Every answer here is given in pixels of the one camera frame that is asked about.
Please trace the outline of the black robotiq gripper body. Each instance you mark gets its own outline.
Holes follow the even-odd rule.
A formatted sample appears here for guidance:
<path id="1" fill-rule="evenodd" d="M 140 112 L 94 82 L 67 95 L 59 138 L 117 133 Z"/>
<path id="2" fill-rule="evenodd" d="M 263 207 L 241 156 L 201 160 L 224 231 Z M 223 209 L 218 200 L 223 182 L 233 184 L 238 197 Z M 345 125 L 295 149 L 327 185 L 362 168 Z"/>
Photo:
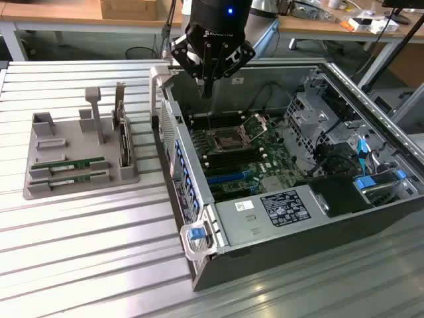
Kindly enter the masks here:
<path id="1" fill-rule="evenodd" d="M 219 50 L 223 43 L 227 43 L 232 53 L 246 40 L 244 28 L 249 11 L 250 1 L 191 2 L 191 15 L 185 34 L 203 62 L 204 79 L 206 44 Z"/>

